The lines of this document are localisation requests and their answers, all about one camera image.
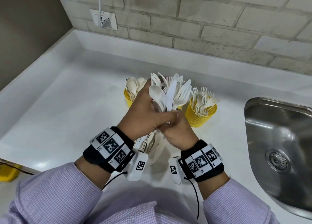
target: person's left hand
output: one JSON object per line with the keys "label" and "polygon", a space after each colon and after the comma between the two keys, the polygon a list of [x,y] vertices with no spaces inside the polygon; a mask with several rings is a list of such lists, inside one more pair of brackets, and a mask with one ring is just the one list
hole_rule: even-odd
{"label": "person's left hand", "polygon": [[158,113],[154,110],[152,99],[149,96],[150,85],[151,80],[149,79],[142,90],[138,92],[127,114],[117,125],[133,141],[148,135],[159,125],[174,122],[177,119],[176,111]]}

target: sink basin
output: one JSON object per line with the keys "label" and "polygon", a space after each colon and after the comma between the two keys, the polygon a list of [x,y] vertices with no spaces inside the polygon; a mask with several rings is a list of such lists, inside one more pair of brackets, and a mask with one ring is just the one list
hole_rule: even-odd
{"label": "sink basin", "polygon": [[312,110],[257,97],[245,105],[252,172],[283,209],[312,220]]}

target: wall socket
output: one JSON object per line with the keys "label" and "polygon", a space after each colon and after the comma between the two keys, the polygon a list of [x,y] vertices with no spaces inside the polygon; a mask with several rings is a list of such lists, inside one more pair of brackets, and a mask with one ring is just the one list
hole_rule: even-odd
{"label": "wall socket", "polygon": [[[91,12],[91,15],[92,15],[92,19],[93,19],[94,25],[96,25],[98,27],[99,26],[99,24],[98,24],[99,10],[90,9],[90,12]],[[101,11],[101,17],[102,17],[101,25],[103,25],[103,22],[106,19],[109,19],[111,21],[111,26],[110,27],[106,27],[106,29],[118,31],[116,16],[115,16],[114,13]]]}

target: lavender checkered shirt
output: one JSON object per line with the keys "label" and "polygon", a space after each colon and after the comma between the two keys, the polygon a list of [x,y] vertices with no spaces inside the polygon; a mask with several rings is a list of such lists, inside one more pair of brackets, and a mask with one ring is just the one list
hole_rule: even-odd
{"label": "lavender checkered shirt", "polygon": [[[158,203],[157,198],[144,203],[148,200],[143,197],[140,203],[139,198],[130,200],[127,194],[131,191],[119,195],[119,199],[92,219],[89,214],[102,191],[74,163],[67,163],[19,182],[16,197],[7,213],[0,218],[0,224],[197,223],[187,208],[174,197],[167,196],[168,200],[163,204]],[[279,223],[267,204],[234,179],[210,195],[203,204],[209,224]]]}

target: gray wall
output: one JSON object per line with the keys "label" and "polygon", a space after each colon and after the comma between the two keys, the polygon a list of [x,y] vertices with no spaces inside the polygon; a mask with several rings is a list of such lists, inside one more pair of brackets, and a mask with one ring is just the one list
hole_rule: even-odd
{"label": "gray wall", "polygon": [[71,28],[60,0],[0,0],[0,90]]}
{"label": "gray wall", "polygon": [[117,32],[94,26],[97,0],[61,2],[77,29],[312,75],[312,0],[102,0]]}

